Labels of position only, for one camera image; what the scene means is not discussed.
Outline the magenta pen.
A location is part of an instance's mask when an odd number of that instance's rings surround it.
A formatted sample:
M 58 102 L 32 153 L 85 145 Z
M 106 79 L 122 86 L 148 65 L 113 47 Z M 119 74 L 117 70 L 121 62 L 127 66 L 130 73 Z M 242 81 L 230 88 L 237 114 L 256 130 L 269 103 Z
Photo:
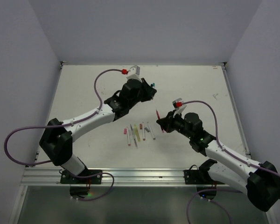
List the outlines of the magenta pen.
M 160 114 L 159 114 L 159 112 L 158 112 L 158 110 L 156 109 L 156 115 L 157 115 L 157 119 L 158 120 L 160 120 L 161 118 L 160 118 Z

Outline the grey capped white pen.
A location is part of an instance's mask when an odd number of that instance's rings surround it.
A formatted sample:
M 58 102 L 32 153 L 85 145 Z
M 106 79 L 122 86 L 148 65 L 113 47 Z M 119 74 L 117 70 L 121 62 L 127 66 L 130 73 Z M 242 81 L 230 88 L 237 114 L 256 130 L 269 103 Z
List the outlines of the grey capped white pen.
M 153 129 L 152 129 L 152 127 L 151 127 L 151 125 L 150 125 L 149 122 L 147 122 L 147 126 L 148 126 L 148 129 L 149 129 L 150 134 L 151 134 L 151 136 L 152 136 L 152 139 L 153 139 L 153 140 L 156 140 L 155 134 L 154 134 Z

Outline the brown capped white pen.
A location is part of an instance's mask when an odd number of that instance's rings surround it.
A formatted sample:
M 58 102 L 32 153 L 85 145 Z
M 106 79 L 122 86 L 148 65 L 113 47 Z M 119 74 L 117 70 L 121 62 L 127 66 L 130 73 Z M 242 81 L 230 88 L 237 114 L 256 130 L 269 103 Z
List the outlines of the brown capped white pen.
M 144 124 L 144 122 L 142 122 L 142 139 L 143 139 L 143 141 L 145 141 L 146 140 L 146 134 L 145 134 L 145 124 Z

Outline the yellow pen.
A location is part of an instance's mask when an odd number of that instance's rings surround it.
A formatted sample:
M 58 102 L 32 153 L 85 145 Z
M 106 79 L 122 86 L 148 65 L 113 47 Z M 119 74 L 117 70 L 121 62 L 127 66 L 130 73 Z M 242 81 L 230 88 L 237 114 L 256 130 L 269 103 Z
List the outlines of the yellow pen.
M 141 139 L 140 139 L 139 131 L 138 131 L 138 128 L 136 125 L 134 125 L 134 131 L 135 131 L 137 141 L 140 142 Z

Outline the dark purple pen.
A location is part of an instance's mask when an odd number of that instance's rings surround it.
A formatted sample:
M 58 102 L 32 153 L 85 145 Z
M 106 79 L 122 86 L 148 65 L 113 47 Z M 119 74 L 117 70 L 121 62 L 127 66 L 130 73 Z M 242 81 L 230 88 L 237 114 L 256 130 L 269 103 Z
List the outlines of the dark purple pen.
M 133 137 L 133 141 L 134 141 L 135 147 L 138 148 L 135 132 L 134 132 L 131 124 L 130 124 L 130 128 L 131 128 L 131 133 L 132 133 L 132 137 Z

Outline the pink capped white pen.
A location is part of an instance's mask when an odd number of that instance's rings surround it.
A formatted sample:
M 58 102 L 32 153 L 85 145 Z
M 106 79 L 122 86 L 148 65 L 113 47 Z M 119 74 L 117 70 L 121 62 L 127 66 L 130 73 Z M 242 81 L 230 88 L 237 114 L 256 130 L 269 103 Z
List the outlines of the pink capped white pen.
M 127 135 L 128 146 L 131 146 L 130 133 L 129 133 L 129 128 L 128 127 L 126 127 L 126 135 Z

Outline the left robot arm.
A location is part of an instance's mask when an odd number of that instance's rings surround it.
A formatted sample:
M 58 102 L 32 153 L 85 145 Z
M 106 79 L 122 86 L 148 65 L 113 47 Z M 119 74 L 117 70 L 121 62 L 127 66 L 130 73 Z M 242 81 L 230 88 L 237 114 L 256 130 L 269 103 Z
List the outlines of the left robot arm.
M 101 106 L 69 120 L 50 120 L 39 145 L 55 166 L 67 170 L 75 182 L 83 183 L 88 177 L 87 167 L 73 154 L 73 143 L 93 129 L 127 115 L 137 103 L 152 100 L 156 93 L 144 78 L 129 79 Z

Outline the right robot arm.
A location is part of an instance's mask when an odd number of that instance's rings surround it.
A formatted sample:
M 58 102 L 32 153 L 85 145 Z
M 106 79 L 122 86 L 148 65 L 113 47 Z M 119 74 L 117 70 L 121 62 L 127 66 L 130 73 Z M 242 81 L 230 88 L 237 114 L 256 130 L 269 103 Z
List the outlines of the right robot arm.
M 187 137 L 192 149 L 208 158 L 197 171 L 185 170 L 186 178 L 227 184 L 247 195 L 249 201 L 264 212 L 280 200 L 280 177 L 276 167 L 268 161 L 260 163 L 246 158 L 223 145 L 204 130 L 196 113 L 182 117 L 171 111 L 156 122 L 167 133 L 177 131 Z

